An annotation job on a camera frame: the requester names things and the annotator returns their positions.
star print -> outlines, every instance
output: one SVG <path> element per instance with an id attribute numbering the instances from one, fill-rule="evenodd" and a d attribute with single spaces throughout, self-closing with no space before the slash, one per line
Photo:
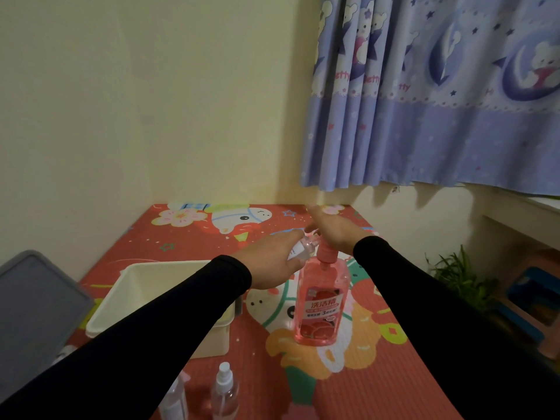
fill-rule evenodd
<path id="1" fill-rule="evenodd" d="M 167 252 L 168 250 L 173 250 L 175 248 L 174 243 L 164 243 L 163 246 L 160 246 L 159 249 L 162 252 Z"/>

white spray nozzle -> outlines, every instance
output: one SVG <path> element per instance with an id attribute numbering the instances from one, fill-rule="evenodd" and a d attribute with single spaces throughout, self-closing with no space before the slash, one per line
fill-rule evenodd
<path id="1" fill-rule="evenodd" d="M 230 363 L 222 362 L 216 375 L 216 389 L 222 395 L 229 392 L 234 386 L 234 374 L 230 370 Z"/>

blue curtain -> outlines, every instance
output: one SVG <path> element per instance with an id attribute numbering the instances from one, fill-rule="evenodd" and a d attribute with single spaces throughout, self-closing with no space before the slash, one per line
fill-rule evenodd
<path id="1" fill-rule="evenodd" d="M 560 0 L 322 0 L 300 184 L 560 195 Z"/>

white container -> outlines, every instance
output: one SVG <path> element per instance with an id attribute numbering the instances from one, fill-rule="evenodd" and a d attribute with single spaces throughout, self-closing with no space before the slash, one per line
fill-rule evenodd
<path id="1" fill-rule="evenodd" d="M 129 265 L 88 321 L 86 335 L 94 338 L 141 306 L 177 286 L 208 262 L 146 262 Z M 232 303 L 214 324 L 191 359 L 225 355 L 229 351 L 230 324 L 235 317 L 234 305 Z"/>

green plant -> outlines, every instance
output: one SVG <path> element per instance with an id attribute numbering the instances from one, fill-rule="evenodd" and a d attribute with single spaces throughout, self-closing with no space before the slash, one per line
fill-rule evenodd
<path id="1" fill-rule="evenodd" d="M 459 255 L 453 253 L 446 258 L 440 255 L 440 258 L 439 262 L 432 265 L 426 256 L 430 274 L 477 310 L 486 311 L 494 301 L 492 292 L 497 288 L 498 280 L 479 279 L 472 271 L 463 245 Z"/>

